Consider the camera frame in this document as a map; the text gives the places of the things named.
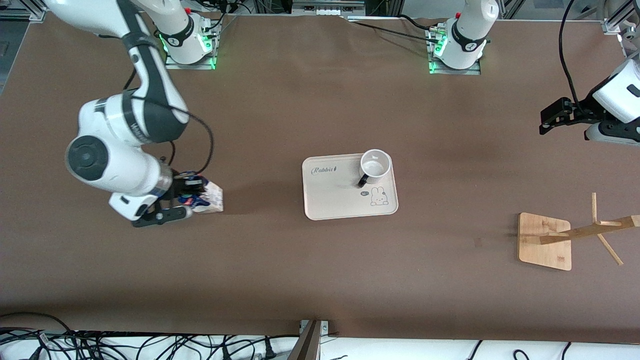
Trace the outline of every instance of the mug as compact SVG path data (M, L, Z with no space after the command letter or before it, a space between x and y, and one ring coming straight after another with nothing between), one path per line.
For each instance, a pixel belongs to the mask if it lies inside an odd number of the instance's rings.
M364 184L379 183L391 170L391 157L382 150L372 149L360 158L360 180L358 187Z

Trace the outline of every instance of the brown table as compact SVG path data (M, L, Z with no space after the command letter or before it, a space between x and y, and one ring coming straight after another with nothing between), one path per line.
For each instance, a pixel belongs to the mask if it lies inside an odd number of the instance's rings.
M63 161L80 106L121 91L130 61L48 16L0 97L2 312L76 329L273 334L322 318L341 336L640 341L637 231L607 237L624 266L596 238L574 243L571 272L516 258L519 212L585 225L598 192L601 218L640 213L639 149L585 142L584 126L538 135L569 94L558 25L496 23L474 77L431 75L419 40L337 17L242 17L218 69L172 72L216 134L205 174L224 213L135 229ZM584 96L621 49L594 22L565 36ZM207 146L190 125L175 167ZM302 161L375 147L394 159L397 213L308 220Z

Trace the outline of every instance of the black cable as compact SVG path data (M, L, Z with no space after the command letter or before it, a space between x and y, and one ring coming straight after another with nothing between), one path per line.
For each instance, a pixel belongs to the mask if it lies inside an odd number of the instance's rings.
M16 311L14 313L8 313L8 314L0 315L0 318L6 318L7 316L14 316L14 315L31 315L31 316L42 316L42 317L45 317L45 318L50 318L50 319L56 321L57 323L59 323L60 325L62 325L62 327L65 328L65 331L66 331L67 334L69 334L69 335L73 335L74 334L74 332L71 330L71 328L65 324L65 322L63 322L59 318L56 318L53 315L49 315L49 314L45 314L45 313L38 313L38 312L35 312L35 311ZM72 338L72 343L74 344L75 347L78 346L77 345L77 341L76 341L75 338Z
M40 353L42 353L42 347L36 348L31 356L29 356L29 360L40 360Z
M60 345L59 343L55 342L55 341L51 341L52 343L54 343L56 346L58 346L58 348L60 348L60 350L62 350L62 345ZM67 357L68 360L71 360L71 356L69 356L69 354L65 351L64 352L65 356Z
M207 357L206 360L211 360L211 358L213 357L213 355L216 353L216 351L218 351L219 348L221 347L226 347L227 346L227 341L231 340L232 338L234 338L235 335L231 335L229 337L229 339L227 339L227 335L224 336L224 338L222 338L222 342L220 343L220 345L218 345L212 352L211 354L209 354L209 357Z
M66 351L75 350L76 354L80 354L83 359L87 359L87 357L84 354L84 351L87 350L87 351L89 351L89 355L90 355L89 359L96 359L96 357L94 355L97 354L99 356L97 358L98 360L104 360L103 355L107 355L107 356L109 356L110 358L112 358L114 360L128 360L127 356L125 354L123 354L121 351L119 351L117 349L117 347L138 348L138 347L132 347L132 346L128 346L128 345L110 345L110 344L107 344L107 343L101 341L100 338L99 338L99 335L96 336L95 339L87 337L87 336L82 336L82 337L77 336L77 338L81 339L80 346L76 347L75 345L71 344L72 348L68 348L68 349L66 349ZM105 350L103 350L103 348L106 348L108 350L113 351L114 353L119 355L120 358L114 356L113 354L110 354L110 353L106 352Z
M209 349L213 349L214 347L217 347L219 345L213 345L213 343L211 342L211 337L207 336L207 339L209 340L209 344L203 344L199 341L196 341L194 339L189 340L190 343L194 343L195 345L198 345L199 347L204 347L204 348L209 348Z
M175 142L171 140L169 143L171 144L171 158L169 158L167 165L171 166L171 163L173 163L173 159L175 158Z
M243 8L245 8L249 13L252 13L252 12L251 12L251 9L249 9L249 6L246 6L245 4L241 3L240 1L236 1L236 2L234 2L234 3L232 3L232 4L240 5L240 6L242 6Z
M569 349L570 346L571 346L571 341L569 341L564 347L564 349L562 350L562 360L564 360L564 355L566 354L566 351Z
M413 20L412 18L410 18L409 16L405 15L405 14L400 14L397 17L399 17L400 19L407 19L409 20L409 22L411 22L411 24L413 26L415 26L416 28L419 29L423 29L423 30L428 30L431 26L424 26L424 25L420 25L418 24L415 20Z
M224 19L224 18L225 18L225 15L226 15L226 14L227 14L227 13L222 13L222 15L220 15L220 18L218 19L218 21L217 21L215 24L213 24L213 25L209 26L208 28L204 28L204 31L209 31L209 30L211 30L211 29L215 29L215 28L216 28L216 26L220 25L220 22L222 21L222 19Z
M51 357L51 351L47 347L47 344L45 344L44 341L42 341L42 339L40 339L40 337L38 337L38 342L40 343L40 347L43 348L47 352L47 356L49 356L49 360L53 360L53 357Z
M525 360L529 360L529 356L527 356L527 353L520 350L519 348L513 351L513 360L520 360L518 359L518 354L524 355Z
M0 341L0 346L5 345L5 344L9 344L9 343L11 343L13 341L17 341L17 340L28 339L29 337L32 337L32 336L35 338L35 337L38 336L38 333L35 332L35 331L29 331L27 334L20 334L20 335L12 334L12 336L10 338L2 339Z
M204 120L202 120L201 118L197 117L196 115L192 114L189 111L182 110L180 108L176 108L175 106L172 106L172 105L161 104L160 102L157 102L157 101L152 100L152 99L146 99L144 97L139 97L139 96L135 96L135 95L131 96L131 99L148 101L151 104L160 106L160 107L168 109L168 110L179 111L179 112L181 112L181 113L183 113L185 115L188 115L193 120L195 120L198 123L200 123L200 125L202 125L205 128L205 130L207 131L207 134L209 135L209 155L207 156L207 161L205 161L204 165L202 166L202 168L200 170L196 171L196 174L202 173L209 166L209 163L211 162L211 158L213 157L213 150L215 148L215 141L214 141L214 138L213 138L213 131L211 131L211 128L204 122Z
M264 360L271 360L274 357L278 356L275 351L273 351L273 347L271 347L271 341L269 340L269 336L264 337Z
M197 353L198 353L198 356L200 356L200 360L202 360L202 354L201 354L198 350L196 350L196 349L194 349L194 348L190 347L189 345L187 345L187 343L188 343L189 341L191 341L191 339L195 338L196 336L197 336L197 335L183 336L183 337L182 337L182 343L181 343L180 345L177 345L177 346L175 347L175 350L172 352L172 354L171 354L169 357L167 357L167 360L173 360L173 357L176 355L176 353L178 352L178 350L180 349L180 347L190 348L191 350L193 350L193 351L197 352Z
M205 8L209 8L209 9L218 9L220 10L220 7L218 5L213 5L211 3L209 4L205 4L203 0L196 0L196 3L202 5Z
M73 350L73 351L85 351L85 350L87 350L87 351L89 351L89 354L91 355L91 356L90 356L90 359L94 359L93 355L94 355L94 353L95 353L95 352L100 352L101 354L104 354L104 355L109 356L109 357L110 357L110 358L112 358L113 360L121 360L120 358L117 358L117 357L115 357L114 355L109 354L108 352L103 352L103 351L98 350L98 349L96 349L96 348L93 348L93 347L91 347L91 346L82 346L82 347L78 347L78 348L75 348L75 347L71 347L71 348L62 348L62 347L60 347L60 350L56 350L56 349L53 349L53 348L52 348L52 349L50 349L50 351L53 351L53 352L63 352L63 353L65 353L67 356L68 356L67 352L68 352L68 351L71 351L71 350Z
M299 336L298 336L298 335L276 335L276 336L270 336L270 337L269 337L269 340L279 339L279 338L299 338ZM248 348L248 347L250 347L250 346L252 346L252 345L255 345L255 344L257 344L257 343L261 343L261 342L263 342L263 341L264 341L264 339L259 339L259 340L255 340L255 341L251 341L251 340L240 340L240 341L238 341L238 342L241 342L241 341L249 341L250 343L249 343L248 345L243 346L243 347L239 347L239 348L237 348L235 351L233 351L232 353L230 353L230 354L229 354L229 356L234 355L235 353L237 353L238 351L240 351L240 350L242 350L242 349L244 349L244 348Z
M473 360L474 356L476 356L476 351L478 351L478 348L480 347L481 343L482 343L482 340L478 340L478 342L476 343L476 346L474 347L474 351L471 353L471 356L469 356L467 360Z
M401 32L399 32L399 31L389 30L389 29L385 29L385 28L379 28L379 27L377 27L377 26L373 26L373 25L369 25L369 24L363 24L363 23L361 23L361 22L356 22L356 21L353 21L353 23L354 23L354 24L361 25L361 26L366 26L366 27L368 27L368 28L372 28L372 29L378 29L378 30L386 31L387 33L391 33L391 34L402 35L402 36L404 36L404 37L408 37L408 38L416 38L416 39L418 39L418 40L424 40L424 41L432 42L432 43L437 43L437 42L438 42L438 41L437 41L436 39L434 39L434 38L417 37L417 36L415 36L415 35L405 34L405 33L401 33Z
M156 341L155 343L149 343L149 344L146 344L145 346L148 346L148 347L149 347L149 346L151 346L151 345L159 344L159 343L163 342L164 340L166 340L166 339L160 339L160 340ZM118 347L126 347L126 348L134 348L134 349L136 349L136 350L140 348L140 347L135 347L135 346L132 346L132 345L112 345L112 344L107 344L107 346L108 346L109 348L112 348L112 347L114 347L114 348L118 348Z
M136 68L134 67L133 71L131 72L131 75L129 75L129 79L127 80L124 87L122 88L122 91L127 90L129 88L129 85L131 85L131 81L133 81L133 78L135 77L136 77Z
M155 338L159 338L160 336L163 335L156 335L156 336L151 336L149 339L145 340L142 345L140 345L140 348L138 349L138 352L136 353L136 360L140 360L140 353L142 352L142 348L145 346L148 346L147 343ZM162 339L162 341L167 340L170 336L167 336L166 338Z
M560 22L560 32L558 33L558 51L560 53L560 64L562 65L562 69L564 70L564 75L566 76L567 82L569 82L569 90L571 90L571 96L573 97L573 102L576 107L582 114L584 111L580 106L580 102L578 101L578 95L575 92L575 87L573 86L573 80L571 79L571 74L569 74L569 70L566 67L566 62L564 61L564 51L562 47L562 34L564 32L564 24L566 23L566 18L569 16L569 9L571 9L571 5L575 0L570 0L569 4L566 6L566 10L564 11L564 15L562 16L562 21Z
M164 351L162 351L160 353L160 355L158 355L156 357L156 360L160 360L160 358L162 357L162 355L164 355L164 353L166 353L167 351L169 351L169 349L173 348L173 350L169 353L169 355L167 356L166 360L171 360L171 358L173 358L173 356L175 355L175 353L178 351L178 349L180 349L180 347L182 346L182 344L184 344L184 338L178 340L178 336L176 336L176 341L174 341L171 345L169 345L168 348L166 348Z

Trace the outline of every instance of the wooden stick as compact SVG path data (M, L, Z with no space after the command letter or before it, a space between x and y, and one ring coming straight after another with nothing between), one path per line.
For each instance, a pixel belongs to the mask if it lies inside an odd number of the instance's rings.
M564 233L547 233L547 235L545 236L551 236L554 238L568 238L569 234L564 234Z
M598 205L596 201L596 193L591 193L591 219L594 223L598 221Z
M576 227L563 231L560 234L569 234L568 237L560 238L558 236L540 236L541 244L558 243L560 241L567 241L577 238L583 238L585 236L592 236L597 234L605 234L611 231L617 231L622 229L628 229L630 227L640 227L640 215L631 215L629 217L623 217L613 220L621 223L620 226L598 225L592 224L583 227Z
M622 223L619 221L595 221L593 222L596 225L604 225L604 226L622 226Z
M600 239L600 242L602 243L602 245L604 245L604 247L607 249L611 257L613 257L613 259L618 263L618 265L624 265L620 257L616 254L615 251L613 251L613 248L611 247L611 245L609 245L607 240L604 239L604 236L602 236L602 234L598 234L598 239Z

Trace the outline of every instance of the white tray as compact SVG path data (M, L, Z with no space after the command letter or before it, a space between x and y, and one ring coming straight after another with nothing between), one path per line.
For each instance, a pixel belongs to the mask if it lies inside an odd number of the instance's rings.
M398 210L393 165L382 181L359 188L361 156L318 156L302 163L305 214L309 219L391 215Z

